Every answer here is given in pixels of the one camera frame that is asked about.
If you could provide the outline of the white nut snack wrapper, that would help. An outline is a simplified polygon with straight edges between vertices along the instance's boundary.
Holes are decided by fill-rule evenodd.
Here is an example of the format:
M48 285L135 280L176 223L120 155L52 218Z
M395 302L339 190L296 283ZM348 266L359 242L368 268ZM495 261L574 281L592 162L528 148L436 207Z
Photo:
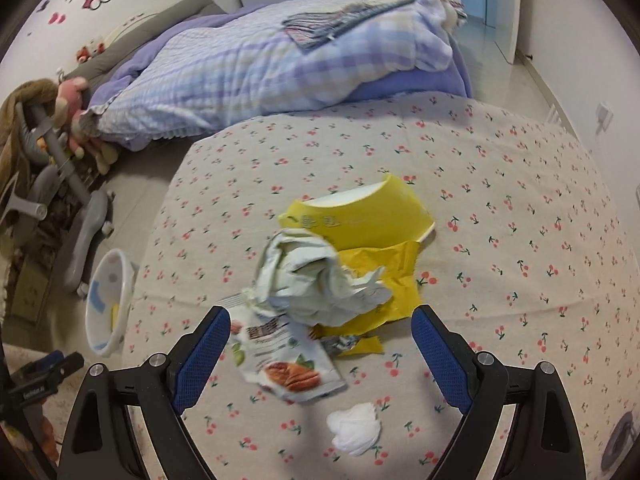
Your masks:
M221 305L231 318L233 361L247 382L294 403L346 387L322 344L309 338L306 326L285 314L260 314L240 295L224 298Z

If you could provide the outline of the yellow foil snack wrapper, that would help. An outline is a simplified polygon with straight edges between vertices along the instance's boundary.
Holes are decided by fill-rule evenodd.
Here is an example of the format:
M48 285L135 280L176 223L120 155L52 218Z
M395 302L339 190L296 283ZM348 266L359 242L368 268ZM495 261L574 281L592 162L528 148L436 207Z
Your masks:
M315 325L308 330L313 340L322 343L326 353L337 358L382 354L381 338L375 331L383 325L408 318L420 304L414 281L419 242L403 242L384 248L354 248L338 253L341 263L356 278L378 271L370 296L373 306L339 326Z

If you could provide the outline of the white tissue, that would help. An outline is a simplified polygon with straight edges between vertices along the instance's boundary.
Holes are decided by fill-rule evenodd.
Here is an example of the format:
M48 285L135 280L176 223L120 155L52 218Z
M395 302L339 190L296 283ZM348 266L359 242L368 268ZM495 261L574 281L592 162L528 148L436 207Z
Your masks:
M376 407L371 402L330 413L326 426L333 434L332 446L351 456L360 456L373 448L382 430Z

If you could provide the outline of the white paper ball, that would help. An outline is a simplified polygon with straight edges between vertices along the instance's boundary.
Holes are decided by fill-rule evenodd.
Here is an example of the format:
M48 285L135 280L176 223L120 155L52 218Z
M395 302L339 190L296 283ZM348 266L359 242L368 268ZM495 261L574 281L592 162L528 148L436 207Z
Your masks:
M374 271L356 278L321 236L283 229L266 245L242 297L260 314L285 314L307 326L339 326L373 306L377 276Z

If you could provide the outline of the white patterned trash bin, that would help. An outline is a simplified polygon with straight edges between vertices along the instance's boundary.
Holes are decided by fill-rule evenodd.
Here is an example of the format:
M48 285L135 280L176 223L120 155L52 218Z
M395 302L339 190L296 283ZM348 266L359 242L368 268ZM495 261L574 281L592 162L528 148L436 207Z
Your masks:
M108 358L124 343L138 267L119 248L105 254L96 267L86 300L85 329L93 353Z

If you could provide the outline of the cherry print bed sheet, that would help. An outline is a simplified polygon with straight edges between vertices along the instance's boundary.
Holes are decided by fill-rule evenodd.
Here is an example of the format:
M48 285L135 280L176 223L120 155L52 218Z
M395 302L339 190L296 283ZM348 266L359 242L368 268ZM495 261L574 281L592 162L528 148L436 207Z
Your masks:
M608 479L639 432L639 266L608 187L558 126L418 93L253 118L196 142L140 266L124 345L137 365L250 287L285 222L325 226L341 262L380 271L393 300L376 348L342 356L343 388L308 403L249 382L232 342L191 436L221 479L424 479L460 413L416 348L429 304L476 351L552 363L587 476Z

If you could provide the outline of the grey round disc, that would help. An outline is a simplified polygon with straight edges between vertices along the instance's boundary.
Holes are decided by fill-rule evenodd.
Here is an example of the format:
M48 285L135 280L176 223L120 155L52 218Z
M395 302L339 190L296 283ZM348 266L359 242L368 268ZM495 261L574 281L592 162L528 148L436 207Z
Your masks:
M614 427L608 443L605 445L601 458L601 470L603 472L610 471L620 456L623 455L627 443L634 443L636 437L634 415L631 412L626 412Z

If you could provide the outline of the pink plush doll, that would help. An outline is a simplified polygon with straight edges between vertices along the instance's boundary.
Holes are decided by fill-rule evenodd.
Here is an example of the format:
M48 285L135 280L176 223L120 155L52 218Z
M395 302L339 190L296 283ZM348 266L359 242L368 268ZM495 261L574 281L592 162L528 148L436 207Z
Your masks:
M89 88L86 78L75 77L58 85L53 123L67 133L67 146L78 158L90 155L96 163L99 174L105 176L117 162L118 153L111 144L96 136L84 133L80 126L80 116L84 111L84 91Z

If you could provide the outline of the purple plaid quilt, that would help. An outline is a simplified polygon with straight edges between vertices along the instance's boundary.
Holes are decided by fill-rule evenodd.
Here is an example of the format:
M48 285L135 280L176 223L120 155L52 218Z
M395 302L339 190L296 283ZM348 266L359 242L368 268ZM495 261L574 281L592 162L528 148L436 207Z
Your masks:
M465 19L460 0L416 0L309 51L282 27L296 13L389 1L290 0L172 26L94 89L81 129L139 151L256 116L407 92L472 96L454 38Z

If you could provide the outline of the folded striped cloth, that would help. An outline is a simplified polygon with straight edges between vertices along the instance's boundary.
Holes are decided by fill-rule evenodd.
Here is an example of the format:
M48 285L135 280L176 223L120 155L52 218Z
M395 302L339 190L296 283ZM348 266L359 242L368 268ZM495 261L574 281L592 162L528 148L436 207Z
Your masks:
M416 0L357 2L331 12L296 13L282 22L284 32L299 49L309 51L334 41L357 25Z

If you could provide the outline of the white wall socket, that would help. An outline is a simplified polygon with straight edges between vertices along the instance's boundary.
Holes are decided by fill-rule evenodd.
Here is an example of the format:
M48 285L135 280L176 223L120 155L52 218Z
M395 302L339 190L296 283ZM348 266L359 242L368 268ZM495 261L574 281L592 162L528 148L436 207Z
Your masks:
M597 128L596 135L598 136L602 132L608 130L608 127L611 125L614 113L610 104L605 102L600 102L597 106L596 117L597 117Z

